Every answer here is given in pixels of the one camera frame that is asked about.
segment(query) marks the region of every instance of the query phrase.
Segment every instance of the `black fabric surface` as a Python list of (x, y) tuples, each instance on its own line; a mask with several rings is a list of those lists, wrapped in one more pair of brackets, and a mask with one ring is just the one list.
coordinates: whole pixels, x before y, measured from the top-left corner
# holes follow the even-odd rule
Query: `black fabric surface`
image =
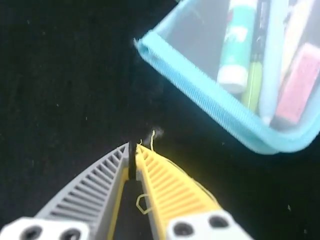
[[(320, 139), (295, 154), (254, 154), (137, 55), (133, 38), (175, 4), (0, 5), (0, 226), (34, 216), (99, 157), (158, 126), (155, 150), (253, 238), (319, 239)], [(148, 217), (135, 207), (141, 192), (139, 183), (125, 185), (114, 239), (151, 239)]]

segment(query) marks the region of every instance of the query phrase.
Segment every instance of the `black screw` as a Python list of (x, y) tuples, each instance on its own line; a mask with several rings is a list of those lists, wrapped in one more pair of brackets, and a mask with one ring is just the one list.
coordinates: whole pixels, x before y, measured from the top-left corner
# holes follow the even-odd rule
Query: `black screw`
[(174, 226), (173, 232), (177, 236), (190, 236), (194, 233), (194, 229), (190, 224), (180, 222)]
[(60, 237), (60, 240), (79, 240), (80, 239), (80, 231), (72, 228), (69, 230), (66, 230)]
[(36, 240), (41, 235), (42, 228), (40, 226), (31, 226), (24, 230), (21, 240)]
[(227, 222), (227, 220), (225, 220), (221, 216), (210, 217), (209, 223), (210, 223), (211, 227), (213, 227), (213, 228), (226, 228), (229, 226), (229, 223)]

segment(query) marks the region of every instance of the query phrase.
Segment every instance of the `blue zipper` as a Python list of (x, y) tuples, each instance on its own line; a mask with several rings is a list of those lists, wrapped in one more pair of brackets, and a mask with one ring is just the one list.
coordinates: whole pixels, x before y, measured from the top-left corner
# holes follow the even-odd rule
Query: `blue zipper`
[(283, 133), (266, 126), (154, 31), (136, 41), (135, 46), (146, 62), (254, 152), (296, 152), (307, 147), (319, 132), (320, 112), (296, 132)]

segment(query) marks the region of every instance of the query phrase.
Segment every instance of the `light blue pen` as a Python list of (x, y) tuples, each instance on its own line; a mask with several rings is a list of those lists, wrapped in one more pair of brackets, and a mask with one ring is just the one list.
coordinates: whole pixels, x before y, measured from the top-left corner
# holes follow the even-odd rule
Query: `light blue pen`
[(277, 109), (285, 41), (284, 21), (288, 9), (289, 0), (271, 0), (259, 97), (259, 115), (266, 125), (270, 124)]

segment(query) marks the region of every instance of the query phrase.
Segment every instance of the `glue stick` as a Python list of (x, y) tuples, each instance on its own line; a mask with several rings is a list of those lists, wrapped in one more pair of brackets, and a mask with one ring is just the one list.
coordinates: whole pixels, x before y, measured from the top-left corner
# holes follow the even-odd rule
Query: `glue stick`
[(257, 5), (258, 0), (231, 0), (229, 4), (217, 82), (231, 94), (247, 88)]

